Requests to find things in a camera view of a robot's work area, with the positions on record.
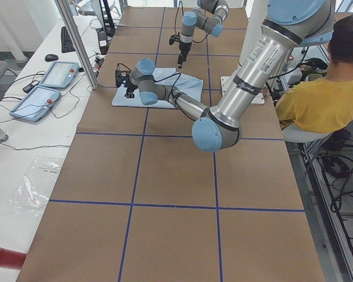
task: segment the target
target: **black hair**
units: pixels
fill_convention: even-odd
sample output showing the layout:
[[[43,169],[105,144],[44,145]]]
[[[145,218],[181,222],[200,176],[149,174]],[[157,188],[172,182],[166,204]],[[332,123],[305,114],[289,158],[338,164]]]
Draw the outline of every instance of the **black hair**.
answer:
[[[353,15],[334,24],[334,33],[329,42],[332,63],[353,64]]]

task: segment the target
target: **yellow shirt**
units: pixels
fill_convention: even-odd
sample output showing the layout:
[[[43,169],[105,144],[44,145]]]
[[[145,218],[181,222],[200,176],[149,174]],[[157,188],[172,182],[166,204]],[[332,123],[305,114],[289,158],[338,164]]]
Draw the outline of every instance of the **yellow shirt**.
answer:
[[[276,112],[281,129],[295,123],[317,133],[340,130],[353,120],[353,80],[301,82],[282,96]]]

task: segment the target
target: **red cylinder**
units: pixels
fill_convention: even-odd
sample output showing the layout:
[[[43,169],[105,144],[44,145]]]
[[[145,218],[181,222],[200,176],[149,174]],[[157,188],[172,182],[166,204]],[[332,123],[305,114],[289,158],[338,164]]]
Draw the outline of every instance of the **red cylinder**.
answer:
[[[20,270],[26,254],[0,248],[0,267]]]

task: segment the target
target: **gray robot arm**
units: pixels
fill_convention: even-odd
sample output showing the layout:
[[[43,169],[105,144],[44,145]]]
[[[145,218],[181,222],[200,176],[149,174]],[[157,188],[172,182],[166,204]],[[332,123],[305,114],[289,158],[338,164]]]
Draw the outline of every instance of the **gray robot arm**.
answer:
[[[170,45],[175,41],[179,42],[181,53],[178,58],[178,67],[180,69],[191,50],[195,27],[214,37],[219,37],[224,28],[222,24],[229,15],[229,6],[225,0],[198,0],[198,6],[213,14],[213,17],[207,17],[199,8],[184,13],[181,34],[172,35],[169,40]]]
[[[198,148],[216,152],[231,147],[241,137],[240,117],[288,51],[331,39],[334,9],[335,0],[269,0],[262,35],[216,106],[205,106],[172,86],[156,85],[150,59],[139,61],[131,77],[145,105],[166,100],[195,120],[192,137]]]

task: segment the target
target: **computer mouse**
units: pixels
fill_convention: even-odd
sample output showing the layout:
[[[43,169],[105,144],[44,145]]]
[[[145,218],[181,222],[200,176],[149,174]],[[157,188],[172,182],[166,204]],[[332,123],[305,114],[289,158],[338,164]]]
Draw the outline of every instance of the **computer mouse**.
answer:
[[[52,62],[52,61],[56,61],[58,59],[59,59],[59,56],[56,54],[47,54],[45,57],[46,62]]]

